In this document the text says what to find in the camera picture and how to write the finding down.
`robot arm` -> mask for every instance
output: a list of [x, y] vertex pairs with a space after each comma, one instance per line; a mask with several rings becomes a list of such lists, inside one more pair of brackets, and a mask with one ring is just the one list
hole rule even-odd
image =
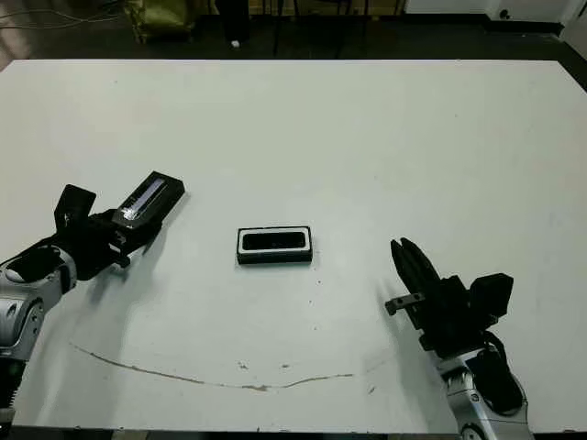
[[449, 405], [464, 440], [532, 440], [526, 395], [507, 365], [504, 345], [487, 328], [507, 313], [514, 280], [503, 273], [478, 278], [467, 290], [459, 277], [441, 279], [411, 241], [392, 241], [397, 272], [410, 295], [385, 304], [407, 311], [421, 331], [447, 385]]
[[0, 436], [9, 432], [14, 396], [45, 314], [61, 296], [149, 243], [184, 193], [153, 172], [118, 209], [89, 215], [95, 194], [67, 185], [55, 209], [57, 232], [0, 264]]

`brown stain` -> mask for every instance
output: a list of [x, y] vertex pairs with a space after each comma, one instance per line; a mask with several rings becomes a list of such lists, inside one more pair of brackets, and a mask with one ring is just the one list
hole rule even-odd
[[181, 380], [183, 382], [193, 383], [195, 385], [208, 385], [211, 387], [232, 388], [232, 389], [266, 392], [269, 390], [286, 390], [288, 388], [292, 388], [297, 385], [302, 385], [303, 383], [307, 383], [307, 382], [315, 382], [315, 381], [320, 381], [320, 380], [330, 380], [330, 379], [339, 379], [339, 378], [352, 378], [354, 376], [354, 374], [352, 374], [352, 373], [333, 374], [330, 376], [317, 376], [315, 378], [297, 380], [296, 382], [288, 383], [285, 385], [233, 385], [233, 384], [229, 384], [229, 383], [206, 382], [206, 381], [195, 379], [195, 378], [186, 378], [185, 376], [177, 376], [175, 374], [163, 373], [162, 371], [157, 371], [155, 369], [147, 369], [147, 368], [137, 367], [136, 365], [123, 364], [122, 362], [117, 362], [115, 360], [108, 359], [107, 357], [96, 355], [92, 351], [86, 350], [85, 348], [81, 348], [80, 346], [76, 346], [73, 342], [70, 342], [69, 344], [70, 344], [70, 346], [72, 346], [76, 350], [78, 350], [88, 356], [91, 356], [94, 359], [101, 360], [102, 362], [105, 362], [106, 364], [112, 365], [114, 367], [120, 367], [122, 369], [129, 369], [131, 371], [136, 371], [138, 373], [150, 374], [153, 376], [159, 376], [159, 377], [166, 378], [166, 379]]

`wall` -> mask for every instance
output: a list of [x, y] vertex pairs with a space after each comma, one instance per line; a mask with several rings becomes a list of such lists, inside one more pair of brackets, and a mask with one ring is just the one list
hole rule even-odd
[[408, 14], [487, 14], [499, 20], [507, 9], [512, 20], [569, 23], [587, 0], [408, 0]]
[[558, 23], [569, 2], [570, 0], [491, 0], [487, 5], [487, 15], [491, 19], [499, 19], [500, 11], [507, 9], [511, 20]]
[[487, 0], [407, 0], [408, 14], [484, 14]]
[[561, 38], [587, 60], [587, 12], [570, 23], [563, 31]]

